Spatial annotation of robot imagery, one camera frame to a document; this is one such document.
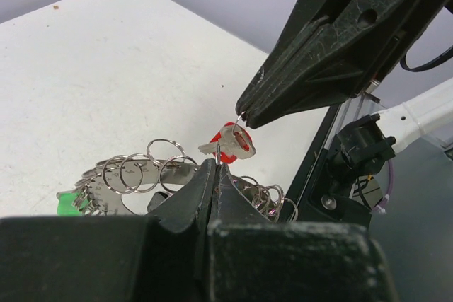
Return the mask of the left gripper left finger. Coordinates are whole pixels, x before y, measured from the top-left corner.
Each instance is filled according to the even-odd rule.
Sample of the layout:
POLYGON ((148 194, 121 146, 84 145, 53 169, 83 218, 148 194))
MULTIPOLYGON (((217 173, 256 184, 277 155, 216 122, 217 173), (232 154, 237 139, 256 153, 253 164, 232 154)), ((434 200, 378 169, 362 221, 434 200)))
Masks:
POLYGON ((145 216, 1 220, 2 301, 206 301, 203 256, 217 167, 145 216))

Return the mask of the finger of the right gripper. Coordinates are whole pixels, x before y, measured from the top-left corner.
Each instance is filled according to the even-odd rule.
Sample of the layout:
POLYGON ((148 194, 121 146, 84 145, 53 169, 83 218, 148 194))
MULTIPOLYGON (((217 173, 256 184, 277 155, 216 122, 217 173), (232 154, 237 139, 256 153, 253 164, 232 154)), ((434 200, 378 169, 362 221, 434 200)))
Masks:
POLYGON ((320 29, 331 24, 346 7, 348 0, 297 0, 291 14, 263 65, 236 102, 236 112, 252 112, 259 105, 278 107, 292 102, 295 71, 308 41, 320 29))

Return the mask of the large metal keyring band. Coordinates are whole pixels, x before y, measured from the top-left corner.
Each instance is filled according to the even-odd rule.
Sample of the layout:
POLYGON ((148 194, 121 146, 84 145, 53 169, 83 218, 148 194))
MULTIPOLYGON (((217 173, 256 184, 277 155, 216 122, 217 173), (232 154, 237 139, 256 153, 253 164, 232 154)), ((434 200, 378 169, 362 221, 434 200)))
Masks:
MULTIPOLYGON (((150 209, 158 207, 188 184, 200 165, 189 157, 184 148, 169 141, 180 153, 164 160, 154 158, 151 153, 117 155, 99 161, 87 170, 69 193, 71 208, 80 215, 133 215, 123 202, 126 196, 150 194, 150 209)), ((293 207, 290 221, 296 221, 297 205, 285 196, 279 185, 263 186, 250 176, 234 176, 233 186, 265 218, 272 222, 280 220, 285 204, 293 207)))

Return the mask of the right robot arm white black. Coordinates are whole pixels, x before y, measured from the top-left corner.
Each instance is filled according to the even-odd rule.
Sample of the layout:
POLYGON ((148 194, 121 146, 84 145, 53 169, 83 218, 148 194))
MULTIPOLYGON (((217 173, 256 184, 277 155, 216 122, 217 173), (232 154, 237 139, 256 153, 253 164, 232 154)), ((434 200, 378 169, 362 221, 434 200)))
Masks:
MULTIPOLYGON (((236 103, 253 128, 355 98, 403 63, 452 0, 297 0, 262 67, 236 103)), ((452 121, 452 82, 349 124, 331 173, 339 181, 376 173, 415 140, 452 121)))

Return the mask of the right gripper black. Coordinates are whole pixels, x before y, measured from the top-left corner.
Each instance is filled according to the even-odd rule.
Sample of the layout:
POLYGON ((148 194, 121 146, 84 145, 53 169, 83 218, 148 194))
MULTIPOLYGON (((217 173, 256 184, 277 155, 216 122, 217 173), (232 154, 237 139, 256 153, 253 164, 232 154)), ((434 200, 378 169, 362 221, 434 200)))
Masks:
POLYGON ((328 107, 382 82, 449 0, 297 0, 246 88, 246 124, 328 107))

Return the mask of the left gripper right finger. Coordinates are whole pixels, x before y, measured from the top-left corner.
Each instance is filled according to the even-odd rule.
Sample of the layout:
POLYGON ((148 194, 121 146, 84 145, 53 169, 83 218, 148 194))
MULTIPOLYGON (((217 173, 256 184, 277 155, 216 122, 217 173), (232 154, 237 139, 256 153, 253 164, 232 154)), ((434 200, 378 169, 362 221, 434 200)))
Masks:
POLYGON ((210 301, 397 301, 382 249, 348 223, 273 223, 218 167, 208 226, 210 301))

